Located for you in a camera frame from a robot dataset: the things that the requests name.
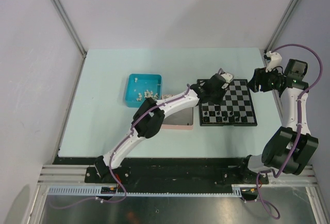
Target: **light blue table surface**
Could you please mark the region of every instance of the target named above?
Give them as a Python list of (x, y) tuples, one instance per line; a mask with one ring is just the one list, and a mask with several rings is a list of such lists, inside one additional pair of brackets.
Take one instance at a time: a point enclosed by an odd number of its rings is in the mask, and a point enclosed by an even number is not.
[[(177, 94), (198, 78), (210, 78), (219, 68), (250, 80), (262, 68), (257, 48), (172, 50), (89, 50), (60, 157), (99, 156), (111, 150), (126, 134), (136, 108), (124, 103), (131, 73), (162, 76), (162, 93)], [(254, 127), (199, 124), (194, 108), (193, 130), (160, 130), (140, 143), (129, 157), (236, 157), (258, 155), (281, 122), (272, 92), (252, 93), (258, 125)]]

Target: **chessboard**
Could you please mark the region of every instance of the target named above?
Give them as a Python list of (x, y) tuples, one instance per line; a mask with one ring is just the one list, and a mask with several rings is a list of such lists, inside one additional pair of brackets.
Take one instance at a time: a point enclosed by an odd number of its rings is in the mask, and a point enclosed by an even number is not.
[[(198, 79), (203, 84), (205, 79)], [(246, 79), (234, 79), (220, 105), (199, 104), (201, 126), (256, 126), (257, 119)]]

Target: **blue tray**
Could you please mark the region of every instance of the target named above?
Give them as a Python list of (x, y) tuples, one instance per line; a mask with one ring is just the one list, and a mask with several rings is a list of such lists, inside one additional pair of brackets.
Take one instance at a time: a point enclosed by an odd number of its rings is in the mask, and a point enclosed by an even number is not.
[[(152, 91), (158, 93), (161, 97), (161, 76), (159, 74), (131, 74), (128, 78), (128, 84), (125, 95), (125, 102), (128, 107), (139, 108), (144, 101), (144, 92)], [(142, 94), (142, 101), (137, 101), (139, 93)]]

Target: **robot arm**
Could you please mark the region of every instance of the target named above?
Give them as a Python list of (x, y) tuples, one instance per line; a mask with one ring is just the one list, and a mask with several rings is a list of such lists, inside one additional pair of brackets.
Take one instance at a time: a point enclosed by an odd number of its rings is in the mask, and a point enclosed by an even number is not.
[(259, 172), (260, 168), (268, 167), (299, 175), (318, 146), (318, 139), (311, 136), (306, 120), (308, 93), (303, 91), (308, 84), (302, 80), (307, 72), (307, 63), (291, 59), (284, 73), (279, 73), (276, 67), (279, 67), (280, 55), (268, 52), (266, 58), (270, 59), (270, 63), (265, 68), (255, 69), (248, 87), (253, 92), (278, 91), (284, 103), (283, 126), (266, 144), (262, 156), (250, 157), (248, 169)]
[[(308, 84), (302, 81), (307, 72), (307, 63), (291, 59), (285, 72), (282, 70), (279, 73), (277, 68), (281, 67), (282, 59), (280, 54), (268, 52), (265, 57), (270, 62), (265, 68), (255, 69), (248, 87), (253, 92), (277, 90), (287, 105), (284, 108), (283, 126), (266, 144), (262, 155), (247, 157), (245, 169), (259, 172), (261, 168), (276, 168), (280, 172), (298, 175), (318, 146), (318, 139), (310, 135), (306, 121), (308, 93), (301, 95), (308, 88)], [(100, 177), (109, 175), (109, 167), (118, 168), (137, 144), (156, 135), (164, 118), (169, 115), (184, 108), (195, 107), (198, 103), (212, 102), (220, 105), (233, 78), (233, 75), (219, 70), (218, 74), (203, 84), (188, 86), (187, 91), (172, 98), (159, 101), (146, 99), (135, 113), (132, 126), (124, 139), (113, 150), (96, 159), (94, 164)]]
[(114, 149), (96, 159), (94, 164), (100, 177), (109, 174), (109, 166), (111, 169), (118, 168), (137, 144), (155, 136), (166, 117), (182, 109), (195, 107), (198, 103), (210, 101), (220, 104), (233, 78), (232, 74), (220, 70), (203, 84), (188, 85), (187, 91), (169, 99), (146, 99), (133, 116), (132, 126), (124, 139)]

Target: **white wall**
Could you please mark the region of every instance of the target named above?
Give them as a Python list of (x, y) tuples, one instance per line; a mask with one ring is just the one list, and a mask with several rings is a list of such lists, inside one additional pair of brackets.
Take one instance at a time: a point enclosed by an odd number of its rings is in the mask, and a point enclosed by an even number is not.
[[(313, 88), (307, 101), (307, 120), (313, 136), (318, 137), (319, 147), (312, 158), (314, 169), (322, 189), (323, 196), (330, 208), (330, 139), (329, 116), (330, 108), (330, 0), (302, 0), (296, 12), (285, 28), (277, 45), (300, 43), (315, 50), (323, 61), (324, 71), (320, 82)], [(287, 61), (298, 59), (308, 62), (305, 80), (310, 84), (319, 73), (319, 64), (314, 56), (300, 48), (284, 48), (279, 50), (283, 56), (283, 66)]]
[(0, 223), (20, 223), (81, 57), (50, 0), (0, 0)]
[(290, 0), (61, 0), (88, 49), (258, 47)]

